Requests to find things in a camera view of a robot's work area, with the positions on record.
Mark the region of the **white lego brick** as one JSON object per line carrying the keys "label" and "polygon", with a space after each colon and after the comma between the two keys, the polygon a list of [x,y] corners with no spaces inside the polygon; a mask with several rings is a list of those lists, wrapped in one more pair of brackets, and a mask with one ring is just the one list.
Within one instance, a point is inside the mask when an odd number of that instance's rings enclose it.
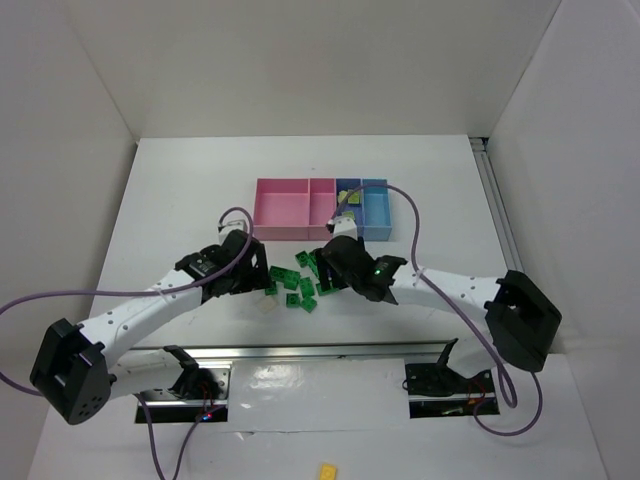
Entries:
{"label": "white lego brick", "polygon": [[256,308],[262,313],[267,314],[279,306],[278,297],[275,295],[266,295],[256,303]]}

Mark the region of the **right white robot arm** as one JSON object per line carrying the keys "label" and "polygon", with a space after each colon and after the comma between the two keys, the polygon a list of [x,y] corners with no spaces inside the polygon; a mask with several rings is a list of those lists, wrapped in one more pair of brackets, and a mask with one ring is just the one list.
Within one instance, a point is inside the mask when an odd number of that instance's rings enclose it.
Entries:
{"label": "right white robot arm", "polygon": [[470,379],[498,364],[539,373],[558,331],[558,308],[524,273],[470,277],[416,269],[401,257],[372,257],[364,241],[340,235],[313,252],[323,286],[349,288],[371,302],[463,313],[472,330],[441,364]]}

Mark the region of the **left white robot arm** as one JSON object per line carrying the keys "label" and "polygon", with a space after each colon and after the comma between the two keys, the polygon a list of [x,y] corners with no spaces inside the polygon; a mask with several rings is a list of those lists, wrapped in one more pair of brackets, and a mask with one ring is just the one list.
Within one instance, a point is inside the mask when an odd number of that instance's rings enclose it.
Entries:
{"label": "left white robot arm", "polygon": [[159,282],[112,310],[77,324],[48,327],[31,384],[70,425],[92,418],[111,399],[154,389],[182,399],[212,399],[219,384],[184,348],[131,349],[174,318],[224,295],[269,284],[265,246],[232,230],[219,245],[185,256]]}

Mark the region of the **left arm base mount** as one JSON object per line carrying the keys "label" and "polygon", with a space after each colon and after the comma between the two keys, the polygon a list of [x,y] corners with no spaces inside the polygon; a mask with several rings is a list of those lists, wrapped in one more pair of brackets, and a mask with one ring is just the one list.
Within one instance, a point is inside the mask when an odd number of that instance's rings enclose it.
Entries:
{"label": "left arm base mount", "polygon": [[132,360],[147,386],[141,396],[154,423],[227,421],[230,363],[199,358],[176,345],[138,352]]}

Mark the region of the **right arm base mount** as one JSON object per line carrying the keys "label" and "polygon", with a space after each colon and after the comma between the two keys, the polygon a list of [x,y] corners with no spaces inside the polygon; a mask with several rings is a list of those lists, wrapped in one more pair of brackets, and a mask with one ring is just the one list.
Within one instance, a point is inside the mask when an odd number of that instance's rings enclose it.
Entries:
{"label": "right arm base mount", "polygon": [[403,390],[408,394],[409,416],[420,418],[450,418],[498,415],[496,389],[489,370],[467,379],[448,366],[449,355],[457,339],[446,344],[434,362],[405,364]]}

